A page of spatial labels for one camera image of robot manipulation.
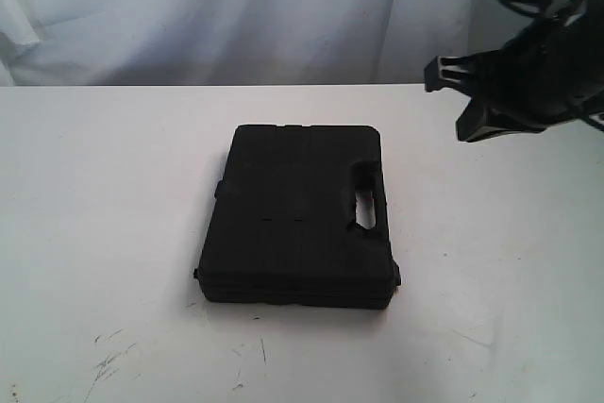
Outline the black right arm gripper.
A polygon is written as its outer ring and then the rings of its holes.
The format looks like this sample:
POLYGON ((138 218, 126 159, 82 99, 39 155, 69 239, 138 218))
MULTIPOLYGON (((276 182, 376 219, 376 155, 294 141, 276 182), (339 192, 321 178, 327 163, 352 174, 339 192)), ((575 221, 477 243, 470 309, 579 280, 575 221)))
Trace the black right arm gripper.
POLYGON ((603 0, 573 14, 534 19, 501 48, 435 57, 424 68, 426 92, 475 92, 456 121, 460 142, 537 134, 578 120, 602 130, 603 0))

